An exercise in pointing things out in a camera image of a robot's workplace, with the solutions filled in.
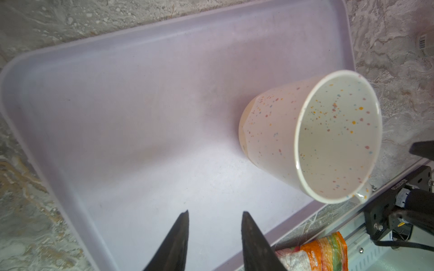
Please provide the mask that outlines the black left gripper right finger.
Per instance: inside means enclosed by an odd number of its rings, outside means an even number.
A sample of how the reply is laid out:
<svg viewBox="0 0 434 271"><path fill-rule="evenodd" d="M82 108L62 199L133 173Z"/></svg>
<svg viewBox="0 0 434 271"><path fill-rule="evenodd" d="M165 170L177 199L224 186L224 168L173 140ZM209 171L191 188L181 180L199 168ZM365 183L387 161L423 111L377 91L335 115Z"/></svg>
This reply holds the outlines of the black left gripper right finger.
<svg viewBox="0 0 434 271"><path fill-rule="evenodd" d="M243 212L241 235L245 271L287 271L247 211Z"/></svg>

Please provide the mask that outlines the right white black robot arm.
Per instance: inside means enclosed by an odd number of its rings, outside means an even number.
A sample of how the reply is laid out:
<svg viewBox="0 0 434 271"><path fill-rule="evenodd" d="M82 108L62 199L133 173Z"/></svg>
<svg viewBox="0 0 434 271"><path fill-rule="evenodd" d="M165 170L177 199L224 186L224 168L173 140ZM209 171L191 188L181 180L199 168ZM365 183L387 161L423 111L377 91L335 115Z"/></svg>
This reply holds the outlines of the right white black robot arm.
<svg viewBox="0 0 434 271"><path fill-rule="evenodd" d="M434 174L429 166L418 175L408 176L397 188L395 208L389 218L434 233Z"/></svg>

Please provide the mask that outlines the lavender plastic tray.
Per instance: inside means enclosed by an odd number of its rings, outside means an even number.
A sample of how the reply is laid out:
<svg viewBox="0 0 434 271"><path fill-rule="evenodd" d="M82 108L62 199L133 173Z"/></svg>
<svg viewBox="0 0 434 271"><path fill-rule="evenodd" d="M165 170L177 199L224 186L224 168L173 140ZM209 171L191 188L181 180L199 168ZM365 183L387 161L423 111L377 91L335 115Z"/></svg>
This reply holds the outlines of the lavender plastic tray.
<svg viewBox="0 0 434 271"><path fill-rule="evenodd" d="M188 211L186 269L227 271L244 211L275 243L324 207L245 157L245 106L354 68L344 1L256 2L21 55L1 113L96 270L143 270Z"/></svg>

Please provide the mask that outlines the white mug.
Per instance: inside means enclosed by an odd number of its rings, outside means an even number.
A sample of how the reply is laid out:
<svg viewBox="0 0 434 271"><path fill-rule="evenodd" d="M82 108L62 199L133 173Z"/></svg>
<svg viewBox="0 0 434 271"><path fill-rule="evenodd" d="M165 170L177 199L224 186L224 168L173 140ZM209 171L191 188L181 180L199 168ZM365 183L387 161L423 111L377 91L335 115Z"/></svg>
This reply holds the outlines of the white mug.
<svg viewBox="0 0 434 271"><path fill-rule="evenodd" d="M373 87L349 70L256 96L238 127L256 167L325 204L367 202L382 134Z"/></svg>

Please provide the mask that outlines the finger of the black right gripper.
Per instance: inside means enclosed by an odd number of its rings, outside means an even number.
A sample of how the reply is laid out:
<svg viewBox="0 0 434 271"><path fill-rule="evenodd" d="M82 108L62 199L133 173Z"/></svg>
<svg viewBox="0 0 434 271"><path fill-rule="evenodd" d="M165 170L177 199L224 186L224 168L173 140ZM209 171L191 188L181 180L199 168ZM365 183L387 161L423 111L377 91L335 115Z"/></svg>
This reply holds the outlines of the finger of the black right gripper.
<svg viewBox="0 0 434 271"><path fill-rule="evenodd" d="M434 141L415 142L410 147L409 152L421 158L434 160Z"/></svg>

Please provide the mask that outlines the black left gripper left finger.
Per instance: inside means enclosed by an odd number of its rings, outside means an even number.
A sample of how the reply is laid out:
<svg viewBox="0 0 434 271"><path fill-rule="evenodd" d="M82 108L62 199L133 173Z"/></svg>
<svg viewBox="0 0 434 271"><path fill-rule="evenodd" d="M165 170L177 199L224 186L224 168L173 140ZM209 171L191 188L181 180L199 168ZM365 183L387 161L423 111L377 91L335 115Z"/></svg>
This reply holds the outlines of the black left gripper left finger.
<svg viewBox="0 0 434 271"><path fill-rule="evenodd" d="M189 212L181 213L144 271L184 271L188 251Z"/></svg>

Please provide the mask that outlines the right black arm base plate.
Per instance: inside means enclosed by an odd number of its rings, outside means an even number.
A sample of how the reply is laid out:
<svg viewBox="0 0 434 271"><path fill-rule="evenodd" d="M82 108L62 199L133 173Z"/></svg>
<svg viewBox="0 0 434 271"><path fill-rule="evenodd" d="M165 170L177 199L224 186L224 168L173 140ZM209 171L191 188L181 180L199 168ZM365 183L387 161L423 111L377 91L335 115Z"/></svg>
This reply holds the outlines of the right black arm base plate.
<svg viewBox="0 0 434 271"><path fill-rule="evenodd" d="M418 175L421 171L420 167L381 193L365 207L366 231L373 241L381 240L391 231L398 231L399 225L403 222L389 218L391 211L395 208L397 188L405 183L404 179L408 176Z"/></svg>

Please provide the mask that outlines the orange snack packet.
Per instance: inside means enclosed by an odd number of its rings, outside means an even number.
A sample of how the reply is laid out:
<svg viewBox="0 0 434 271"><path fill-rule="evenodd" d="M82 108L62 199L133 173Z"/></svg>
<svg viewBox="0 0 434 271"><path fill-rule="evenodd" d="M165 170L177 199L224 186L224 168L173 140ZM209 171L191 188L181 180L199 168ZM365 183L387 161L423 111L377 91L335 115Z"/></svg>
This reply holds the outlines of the orange snack packet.
<svg viewBox="0 0 434 271"><path fill-rule="evenodd" d="M347 271L348 246L339 232L275 252L288 271Z"/></svg>

